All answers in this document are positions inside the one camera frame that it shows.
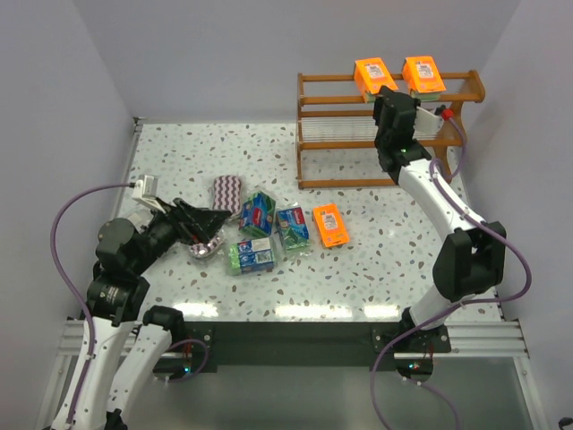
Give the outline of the orange sponge box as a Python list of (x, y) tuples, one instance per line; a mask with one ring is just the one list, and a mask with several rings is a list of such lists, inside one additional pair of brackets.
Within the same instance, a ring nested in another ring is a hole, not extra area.
[(387, 66), (379, 57), (355, 60), (353, 77), (364, 103), (372, 103), (383, 87), (398, 90)]
[(323, 247), (331, 248), (350, 242), (346, 225), (335, 203), (314, 207), (312, 220), (318, 230)]
[(409, 56), (402, 66), (408, 94), (421, 101), (437, 101), (446, 90), (432, 56)]

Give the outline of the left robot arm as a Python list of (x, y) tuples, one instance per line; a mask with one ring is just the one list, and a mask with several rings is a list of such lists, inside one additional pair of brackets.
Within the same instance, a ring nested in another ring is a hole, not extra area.
[(160, 305), (140, 312), (150, 288), (143, 274), (177, 243), (207, 244), (230, 216), (175, 199), (101, 227), (93, 280), (81, 298), (80, 354), (52, 428), (127, 428), (160, 356), (189, 342), (182, 312)]

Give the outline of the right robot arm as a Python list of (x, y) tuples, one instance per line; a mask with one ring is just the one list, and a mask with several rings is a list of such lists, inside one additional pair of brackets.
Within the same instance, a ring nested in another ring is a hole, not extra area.
[(406, 191), (433, 224), (441, 248), (432, 267), (432, 285), (402, 313), (398, 337), (441, 327), (449, 313), (500, 284), (505, 264), (505, 228), (488, 223), (453, 191), (433, 157), (415, 138), (443, 124), (455, 125), (446, 107), (431, 112), (420, 99), (381, 88), (372, 112), (377, 127), (375, 148), (382, 170)]

